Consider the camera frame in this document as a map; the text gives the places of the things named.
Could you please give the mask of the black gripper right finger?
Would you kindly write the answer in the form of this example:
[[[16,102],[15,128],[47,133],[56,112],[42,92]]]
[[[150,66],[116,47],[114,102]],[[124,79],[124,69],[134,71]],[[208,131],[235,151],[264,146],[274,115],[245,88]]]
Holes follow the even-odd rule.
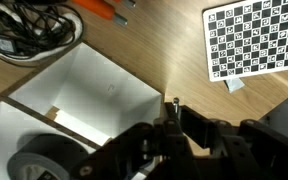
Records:
[[[182,131],[203,150],[208,149],[213,157],[223,157],[223,142],[219,127],[188,106],[181,107],[180,126]]]

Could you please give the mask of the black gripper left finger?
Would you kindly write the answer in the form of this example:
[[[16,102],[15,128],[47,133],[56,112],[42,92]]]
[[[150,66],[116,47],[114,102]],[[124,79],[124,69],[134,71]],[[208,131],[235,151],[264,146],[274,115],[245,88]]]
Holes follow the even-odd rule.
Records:
[[[177,120],[161,126],[161,155],[164,160],[152,172],[154,180],[198,180],[198,169],[187,138]]]

